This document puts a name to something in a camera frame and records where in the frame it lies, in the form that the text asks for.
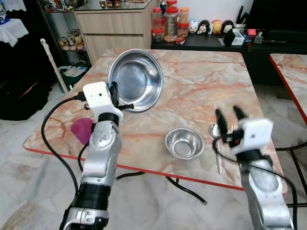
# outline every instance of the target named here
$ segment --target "tiled floor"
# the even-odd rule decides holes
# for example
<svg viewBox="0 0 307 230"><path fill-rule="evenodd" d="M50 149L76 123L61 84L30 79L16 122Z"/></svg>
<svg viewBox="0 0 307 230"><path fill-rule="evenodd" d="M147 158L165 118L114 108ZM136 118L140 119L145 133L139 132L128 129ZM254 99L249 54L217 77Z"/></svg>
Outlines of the tiled floor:
<svg viewBox="0 0 307 230"><path fill-rule="evenodd" d="M284 87L255 86L264 115L272 119L276 147L287 147L307 139L307 129ZM57 86L49 102L29 120L0 120L0 228L1 230L55 230L64 209L73 198L73 184L55 157L30 153L21 144L41 124L43 117L63 97ZM307 178L307 149L295 152ZM284 174L296 185L299 202L306 202L295 166L287 152L278 153ZM75 160L67 160L77 178ZM127 170L118 169L117 174ZM207 199L204 206L175 188L162 176L144 174L115 181L110 196L109 230L251 230L244 192L180 180ZM285 195L292 202L291 193ZM299 208L298 226L307 226L307 208Z"/></svg>

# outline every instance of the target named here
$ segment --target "large metal bowl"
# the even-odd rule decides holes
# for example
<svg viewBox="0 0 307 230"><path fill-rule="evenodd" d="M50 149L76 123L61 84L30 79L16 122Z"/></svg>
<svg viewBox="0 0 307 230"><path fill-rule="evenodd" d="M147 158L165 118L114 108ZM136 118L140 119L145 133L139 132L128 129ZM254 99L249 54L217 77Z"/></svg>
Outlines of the large metal bowl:
<svg viewBox="0 0 307 230"><path fill-rule="evenodd" d="M141 49L128 50L114 61L109 83L116 81L119 104L134 104L131 113L149 110L158 100L163 89L163 73L158 61Z"/></svg>
<svg viewBox="0 0 307 230"><path fill-rule="evenodd" d="M201 155L205 142L191 129L176 128L166 135L165 146L174 157L190 160Z"/></svg>

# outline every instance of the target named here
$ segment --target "wooden cabinet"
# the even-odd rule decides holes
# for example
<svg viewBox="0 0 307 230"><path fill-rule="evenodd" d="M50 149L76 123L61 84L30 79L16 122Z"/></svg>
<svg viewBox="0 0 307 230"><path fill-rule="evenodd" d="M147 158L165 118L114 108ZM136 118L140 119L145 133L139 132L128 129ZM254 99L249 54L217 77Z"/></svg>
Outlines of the wooden cabinet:
<svg viewBox="0 0 307 230"><path fill-rule="evenodd" d="M151 0L144 9L75 11L92 65L110 48L150 49L156 6Z"/></svg>
<svg viewBox="0 0 307 230"><path fill-rule="evenodd" d="M110 48L145 48L142 36L84 35L84 39L94 62Z"/></svg>

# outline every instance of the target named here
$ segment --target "red table edge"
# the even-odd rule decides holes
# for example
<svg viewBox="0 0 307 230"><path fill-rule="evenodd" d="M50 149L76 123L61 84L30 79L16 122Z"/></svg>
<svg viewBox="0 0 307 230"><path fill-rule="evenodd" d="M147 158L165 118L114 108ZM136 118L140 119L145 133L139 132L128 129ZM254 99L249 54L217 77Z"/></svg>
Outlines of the red table edge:
<svg viewBox="0 0 307 230"><path fill-rule="evenodd" d="M270 60L271 60L271 62L272 62L272 64L273 64L273 66L275 67L275 69L276 69L278 75L279 75L280 78L282 79L283 84L285 85L285 87L287 88L288 92L290 93L290 96L292 97L292 99L293 99L295 105L297 106L297 108L298 108L298 110L299 110L299 112L300 112L300 114L301 114L303 120L305 121L305 123L306 123L306 125L307 125L307 116L306 116L306 114L304 113L302 107L300 106L298 100L296 99L294 93L292 92L292 90L291 90L290 86L288 85L286 79L284 78L283 74L280 72L280 70L279 70L278 66L276 65L274 59L272 58L271 54L270 54Z"/></svg>
<svg viewBox="0 0 307 230"><path fill-rule="evenodd" d="M37 152L37 153L42 153L42 154L54 156L54 154L51 153L51 152L46 152L46 151L41 151L41 150L36 150L36 149L30 149L30 148L26 148L26 147L24 147L24 148L27 151L30 151L30 152ZM64 157L64 158L69 158L69 159L74 159L74 160L78 159L78 157L74 157L74 156L68 156L68 155L62 155L62 154L59 154L59 155L61 157ZM178 179L182 179L182 180L198 182L198 183L202 183L202 184L210 184L210 185L214 185L214 186L218 186L218 187L224 187L224 188L230 188L230 189L235 189L235 190L239 190L239 191L244 191L244 189L242 187L220 184L220 183L215 183L215 182L210 182L210 181L204 181L204 180L200 180L200 179L193 179L193 178L189 178L189 177L185 177L185 176L177 176L177 175L172 175L172 174L163 173L163 172L156 172L156 171L151 171L151 170L146 170L146 169L139 169L139 168L134 168L134 167L120 165L120 164L118 164L118 167L123 168L123 169L135 170L135 171L140 171L140 172L145 172L145 173L156 174L156 175L160 175L160 176L168 176L168 177L178 178Z"/></svg>

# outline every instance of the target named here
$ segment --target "cabinet drawer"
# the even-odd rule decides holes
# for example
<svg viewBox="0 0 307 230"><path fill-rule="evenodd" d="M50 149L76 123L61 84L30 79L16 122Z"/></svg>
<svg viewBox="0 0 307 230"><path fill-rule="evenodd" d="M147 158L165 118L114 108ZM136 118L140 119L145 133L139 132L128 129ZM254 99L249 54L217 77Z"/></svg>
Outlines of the cabinet drawer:
<svg viewBox="0 0 307 230"><path fill-rule="evenodd" d="M77 14L83 34L143 34L141 13Z"/></svg>
<svg viewBox="0 0 307 230"><path fill-rule="evenodd" d="M92 64L110 48L144 49L144 38L142 36L85 35L84 39Z"/></svg>

